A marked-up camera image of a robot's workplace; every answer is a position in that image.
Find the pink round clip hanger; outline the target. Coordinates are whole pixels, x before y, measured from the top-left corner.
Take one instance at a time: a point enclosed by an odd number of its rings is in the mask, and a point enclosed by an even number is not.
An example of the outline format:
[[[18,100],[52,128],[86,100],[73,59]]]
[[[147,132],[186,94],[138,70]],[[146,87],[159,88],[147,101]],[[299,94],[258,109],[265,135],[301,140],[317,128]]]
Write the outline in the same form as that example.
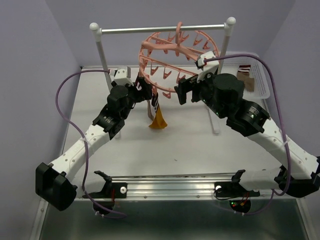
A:
[[[217,44],[202,30],[182,30],[179,22],[173,31],[157,31],[142,41],[138,54],[138,76],[152,85],[155,93],[170,99],[174,85],[194,75],[216,73],[220,61],[205,63],[220,56]]]

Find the brown striped sock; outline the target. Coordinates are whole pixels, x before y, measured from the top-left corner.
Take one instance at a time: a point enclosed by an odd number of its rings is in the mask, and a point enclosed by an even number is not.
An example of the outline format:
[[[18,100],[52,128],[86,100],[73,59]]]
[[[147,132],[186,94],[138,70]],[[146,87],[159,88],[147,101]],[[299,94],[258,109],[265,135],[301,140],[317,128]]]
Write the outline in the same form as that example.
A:
[[[148,118],[153,121],[154,118],[155,118],[155,109],[154,107],[152,106],[152,101],[151,100],[147,100],[147,116]]]

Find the mustard yellow sock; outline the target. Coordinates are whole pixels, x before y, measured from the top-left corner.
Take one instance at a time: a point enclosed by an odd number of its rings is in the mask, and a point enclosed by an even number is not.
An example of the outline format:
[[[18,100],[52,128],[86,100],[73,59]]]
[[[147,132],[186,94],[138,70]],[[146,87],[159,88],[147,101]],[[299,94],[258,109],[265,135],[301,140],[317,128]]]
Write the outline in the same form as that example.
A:
[[[152,123],[149,125],[149,127],[151,129],[158,129],[158,130],[166,128],[168,124],[166,123],[162,115],[162,111],[159,104],[159,95],[157,93],[152,96],[151,105],[154,107],[155,117]]]

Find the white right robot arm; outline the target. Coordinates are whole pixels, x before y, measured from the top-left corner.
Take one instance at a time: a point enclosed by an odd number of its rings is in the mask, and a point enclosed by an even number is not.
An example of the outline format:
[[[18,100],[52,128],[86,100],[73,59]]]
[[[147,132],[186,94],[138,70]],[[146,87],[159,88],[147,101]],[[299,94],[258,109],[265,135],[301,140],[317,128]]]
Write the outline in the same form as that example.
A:
[[[234,75],[208,73],[181,79],[174,90],[179,103],[202,101],[226,125],[257,143],[281,166],[269,170],[238,170],[229,182],[217,182],[220,197],[241,197],[260,190],[282,190],[291,197],[302,198],[320,188],[320,159],[307,153],[290,138],[282,138],[282,130],[259,104],[243,98],[245,85]]]

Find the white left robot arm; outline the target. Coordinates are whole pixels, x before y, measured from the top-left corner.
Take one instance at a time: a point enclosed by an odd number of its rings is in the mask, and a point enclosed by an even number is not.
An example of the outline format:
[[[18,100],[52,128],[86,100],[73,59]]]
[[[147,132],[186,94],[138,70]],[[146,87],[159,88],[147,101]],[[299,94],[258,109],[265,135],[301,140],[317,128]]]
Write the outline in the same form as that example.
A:
[[[35,170],[35,192],[59,211],[66,210],[75,200],[77,186],[72,184],[76,173],[102,146],[111,141],[124,127],[125,120],[135,104],[152,98],[152,85],[144,77],[134,83],[112,83],[107,104],[61,156],[46,164],[40,163]]]

